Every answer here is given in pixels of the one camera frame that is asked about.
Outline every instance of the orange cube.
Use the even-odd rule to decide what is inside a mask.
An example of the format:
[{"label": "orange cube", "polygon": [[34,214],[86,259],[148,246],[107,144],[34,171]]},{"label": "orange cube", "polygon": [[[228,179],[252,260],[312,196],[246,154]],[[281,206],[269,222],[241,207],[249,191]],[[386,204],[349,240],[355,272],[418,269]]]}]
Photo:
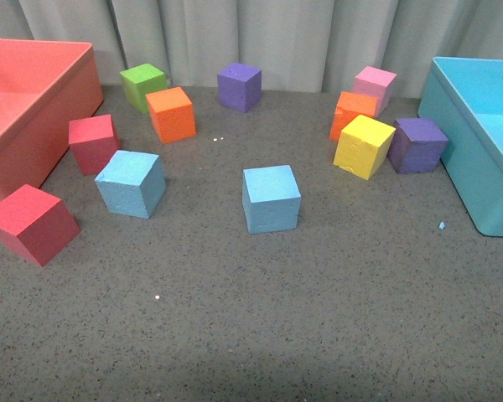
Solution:
[{"label": "orange cube", "polygon": [[378,98],[375,96],[341,92],[335,107],[334,122],[329,132],[329,139],[338,141],[343,130],[357,116],[374,117]]},{"label": "orange cube", "polygon": [[181,87],[145,96],[153,127],[163,144],[195,136],[194,106]]}]

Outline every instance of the pink cube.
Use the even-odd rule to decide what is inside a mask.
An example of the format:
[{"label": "pink cube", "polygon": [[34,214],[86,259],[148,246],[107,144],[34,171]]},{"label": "pink cube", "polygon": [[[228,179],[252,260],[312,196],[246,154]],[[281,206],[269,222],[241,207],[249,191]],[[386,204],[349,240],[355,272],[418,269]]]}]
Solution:
[{"label": "pink cube", "polygon": [[79,233],[78,224],[61,199],[29,184],[0,202],[0,241],[41,266]]},{"label": "pink cube", "polygon": [[378,117],[389,103],[396,77],[395,73],[367,66],[355,77],[352,92],[378,98],[374,115]]},{"label": "pink cube", "polygon": [[111,115],[69,122],[69,146],[82,174],[98,174],[120,148]]}]

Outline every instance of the small blue foam piece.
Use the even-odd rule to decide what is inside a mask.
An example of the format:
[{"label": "small blue foam piece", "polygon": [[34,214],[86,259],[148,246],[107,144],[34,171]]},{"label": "small blue foam piece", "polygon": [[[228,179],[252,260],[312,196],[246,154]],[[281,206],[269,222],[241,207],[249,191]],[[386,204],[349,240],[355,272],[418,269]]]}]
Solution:
[{"label": "small blue foam piece", "polygon": [[296,228],[301,200],[290,166],[244,170],[242,206],[250,234]]},{"label": "small blue foam piece", "polygon": [[108,210],[148,219],[166,190],[162,159],[143,152],[116,151],[95,178]]}]

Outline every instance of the red container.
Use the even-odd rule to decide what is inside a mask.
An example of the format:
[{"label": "red container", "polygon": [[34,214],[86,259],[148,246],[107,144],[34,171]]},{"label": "red container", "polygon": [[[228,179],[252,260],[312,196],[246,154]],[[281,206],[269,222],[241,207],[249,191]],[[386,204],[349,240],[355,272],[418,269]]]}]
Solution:
[{"label": "red container", "polygon": [[102,99],[91,44],[0,39],[0,201],[40,186]]}]

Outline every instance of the yellow cube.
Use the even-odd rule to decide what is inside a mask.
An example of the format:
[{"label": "yellow cube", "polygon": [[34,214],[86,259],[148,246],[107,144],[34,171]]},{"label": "yellow cube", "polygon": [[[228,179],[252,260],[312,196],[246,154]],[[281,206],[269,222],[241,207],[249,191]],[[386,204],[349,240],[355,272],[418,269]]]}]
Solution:
[{"label": "yellow cube", "polygon": [[395,127],[359,115],[342,131],[334,165],[360,178],[369,178],[386,159]]}]

